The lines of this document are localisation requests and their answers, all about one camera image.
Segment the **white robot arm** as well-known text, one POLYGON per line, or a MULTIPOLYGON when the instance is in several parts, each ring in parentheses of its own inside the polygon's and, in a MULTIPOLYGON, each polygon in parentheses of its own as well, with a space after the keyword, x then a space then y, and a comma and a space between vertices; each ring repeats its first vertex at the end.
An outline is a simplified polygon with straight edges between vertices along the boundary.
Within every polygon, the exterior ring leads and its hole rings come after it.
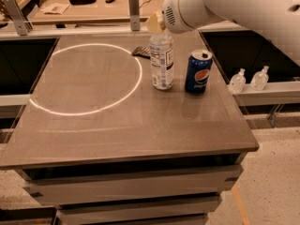
POLYGON ((300 0, 165 0, 146 24, 151 33, 180 34, 222 21, 270 40, 300 65, 300 0))

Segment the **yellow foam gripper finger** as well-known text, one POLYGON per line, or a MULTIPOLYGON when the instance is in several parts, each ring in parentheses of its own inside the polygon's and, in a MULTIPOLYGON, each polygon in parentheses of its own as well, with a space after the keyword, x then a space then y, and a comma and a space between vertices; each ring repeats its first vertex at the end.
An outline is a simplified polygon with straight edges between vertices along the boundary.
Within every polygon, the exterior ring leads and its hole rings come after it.
POLYGON ((154 12, 146 21, 147 29, 150 34, 162 33, 165 30, 165 24, 161 11, 154 12))

